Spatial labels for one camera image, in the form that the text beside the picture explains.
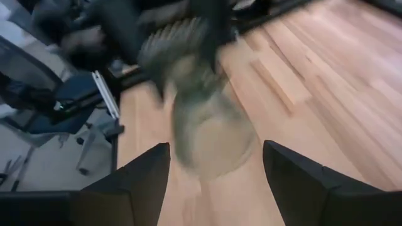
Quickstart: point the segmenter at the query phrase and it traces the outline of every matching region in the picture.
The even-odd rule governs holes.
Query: clear glass container
[[[177,95],[172,125],[179,162],[206,179],[240,167],[252,151],[256,133],[239,103],[224,89],[227,77],[192,56],[174,67],[170,73],[175,75]]]

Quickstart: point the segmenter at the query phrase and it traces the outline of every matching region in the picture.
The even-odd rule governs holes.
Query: dark object
[[[385,192],[273,141],[264,168],[286,226],[402,225],[402,192]]]
[[[17,160],[14,161],[13,164],[11,164],[13,162],[13,160],[9,160],[7,161],[6,167],[4,169],[3,173],[0,173],[0,186],[4,184],[4,182],[6,182],[6,180],[15,172],[18,170],[18,168],[21,166],[19,160],[21,159],[21,156],[18,156]]]
[[[77,144],[79,145],[83,145],[84,144],[84,139],[82,139],[81,137],[78,137],[76,140]]]
[[[251,29],[262,25],[272,19],[281,16],[297,7],[303,6],[313,0],[283,0],[283,1],[269,1],[269,4],[264,4],[267,6],[265,10],[251,11],[250,15],[246,19],[239,17],[237,20],[233,21],[234,26],[238,29],[239,34],[244,34]]]
[[[98,0],[88,8],[88,16],[98,21],[118,55],[128,64],[137,63],[137,55],[146,37],[139,28],[139,10],[132,0]]]
[[[40,28],[52,42],[60,44],[71,29],[71,0],[40,0],[32,10],[33,24]]]
[[[79,168],[78,171],[80,172],[81,175],[84,175],[84,176],[88,176],[88,174],[89,174],[89,170],[85,169],[85,168]]]
[[[169,166],[164,143],[82,191],[0,193],[0,225],[156,226]]]
[[[18,2],[24,7],[29,13],[32,13],[35,5],[41,0],[18,0]]]
[[[72,65],[94,71],[113,61],[114,54],[105,42],[101,27],[95,26],[64,36],[60,48]]]
[[[17,191],[18,186],[19,186],[19,182],[21,181],[21,179],[23,178],[25,171],[28,167],[28,163],[30,162],[30,159],[32,157],[32,153],[35,150],[35,148],[30,147],[30,149],[28,150],[28,154],[26,154],[26,157],[24,159],[23,165],[21,167],[21,170],[18,173],[17,179],[14,181],[13,183],[13,187],[11,188],[11,191]]]
[[[393,15],[402,18],[402,2],[399,0],[363,0]]]
[[[122,133],[124,133],[124,126],[118,125],[115,128],[110,129],[106,132],[106,141],[109,141],[111,143],[113,139],[117,139]]]

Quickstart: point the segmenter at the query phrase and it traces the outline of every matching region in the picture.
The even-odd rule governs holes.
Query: hardwood floorboard
[[[177,161],[170,114],[152,87],[121,99],[118,166],[161,142],[171,166],[159,225],[284,225],[266,181],[274,140],[384,190],[402,189],[402,21],[356,0],[317,1],[245,34],[220,52],[225,89],[259,141],[239,169],[200,180]]]

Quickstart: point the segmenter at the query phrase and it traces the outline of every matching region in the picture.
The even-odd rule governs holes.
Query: office chair
[[[33,87],[50,89],[54,91],[55,97],[62,102],[73,101],[97,90],[90,72],[80,71],[63,83],[41,61],[1,36],[0,71]],[[52,124],[49,118],[36,112],[20,110],[13,116],[0,119],[0,123],[30,144],[31,149],[41,147],[55,136],[59,136],[60,144],[63,144],[70,134],[76,134],[81,127],[87,126],[88,131],[79,134],[77,137],[77,141],[82,145],[82,154],[76,166],[83,175],[86,175],[89,171],[80,167],[82,161],[89,152],[95,137],[104,136],[102,130],[113,124],[111,121],[98,126],[88,124],[87,120],[94,109],[95,107],[83,110],[75,117],[58,124]]]

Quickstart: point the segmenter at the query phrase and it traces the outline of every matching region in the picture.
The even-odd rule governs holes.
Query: chair wheel
[[[83,145],[84,144],[84,139],[82,139],[81,137],[78,137],[76,140],[77,144],[79,145]]]
[[[78,170],[80,171],[81,175],[87,176],[89,174],[89,170],[87,169],[79,168]]]

